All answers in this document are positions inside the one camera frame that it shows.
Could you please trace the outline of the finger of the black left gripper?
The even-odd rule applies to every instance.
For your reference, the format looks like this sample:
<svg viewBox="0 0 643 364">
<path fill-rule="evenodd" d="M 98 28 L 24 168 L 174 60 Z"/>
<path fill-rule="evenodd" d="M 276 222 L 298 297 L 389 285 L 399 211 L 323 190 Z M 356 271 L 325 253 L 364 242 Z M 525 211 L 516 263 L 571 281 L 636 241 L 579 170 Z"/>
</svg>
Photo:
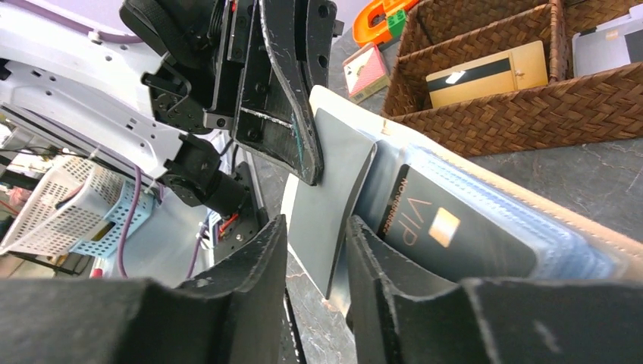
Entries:
<svg viewBox="0 0 643 364">
<path fill-rule="evenodd" d="M 311 1 L 256 1 L 240 80 L 234 139 L 303 183 L 322 180 L 324 161 L 309 104 L 324 74 L 309 47 Z"/>
</svg>

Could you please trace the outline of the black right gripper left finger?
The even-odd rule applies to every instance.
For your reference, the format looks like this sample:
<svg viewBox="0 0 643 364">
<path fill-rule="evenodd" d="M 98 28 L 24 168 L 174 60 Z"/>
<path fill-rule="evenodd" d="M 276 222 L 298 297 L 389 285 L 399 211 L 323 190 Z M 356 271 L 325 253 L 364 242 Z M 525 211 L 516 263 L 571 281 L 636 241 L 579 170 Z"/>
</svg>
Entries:
<svg viewBox="0 0 643 364">
<path fill-rule="evenodd" d="M 287 224 L 213 268 L 151 279 L 4 279 L 3 363 L 278 363 Z"/>
</svg>

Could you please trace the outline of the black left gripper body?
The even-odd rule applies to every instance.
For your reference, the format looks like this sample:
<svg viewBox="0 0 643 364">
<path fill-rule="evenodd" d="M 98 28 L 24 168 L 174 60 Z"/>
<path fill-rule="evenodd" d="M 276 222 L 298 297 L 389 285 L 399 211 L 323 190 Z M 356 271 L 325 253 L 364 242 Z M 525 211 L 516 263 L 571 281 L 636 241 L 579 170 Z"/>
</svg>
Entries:
<svg viewBox="0 0 643 364">
<path fill-rule="evenodd" d="M 156 121 L 194 134 L 219 128 L 234 135 L 254 2 L 142 2 L 142 41 L 162 57 L 158 71 L 142 76 Z M 308 45 L 324 74 L 314 86 L 326 86 L 331 43 L 343 25 L 334 2 L 311 2 Z"/>
</svg>

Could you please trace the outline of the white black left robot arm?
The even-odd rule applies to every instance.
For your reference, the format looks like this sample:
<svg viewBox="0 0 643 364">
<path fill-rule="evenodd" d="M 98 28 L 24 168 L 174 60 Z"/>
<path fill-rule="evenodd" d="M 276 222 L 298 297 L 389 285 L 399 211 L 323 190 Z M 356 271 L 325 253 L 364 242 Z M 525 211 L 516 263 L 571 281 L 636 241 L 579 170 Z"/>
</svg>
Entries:
<svg viewBox="0 0 643 364">
<path fill-rule="evenodd" d="M 309 186 L 324 159 L 309 103 L 328 83 L 332 1 L 3 1 L 1 107 L 115 152 L 189 206 L 248 189 L 204 140 L 226 130 Z"/>
</svg>

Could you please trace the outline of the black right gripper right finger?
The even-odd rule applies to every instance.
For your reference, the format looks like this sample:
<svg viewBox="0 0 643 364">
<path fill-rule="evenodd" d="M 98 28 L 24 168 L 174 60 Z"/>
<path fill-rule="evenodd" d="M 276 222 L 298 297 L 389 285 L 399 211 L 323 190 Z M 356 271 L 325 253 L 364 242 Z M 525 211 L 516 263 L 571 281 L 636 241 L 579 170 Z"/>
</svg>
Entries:
<svg viewBox="0 0 643 364">
<path fill-rule="evenodd" d="M 440 281 L 353 216 L 349 315 L 360 363 L 640 363 L 642 285 Z"/>
</svg>

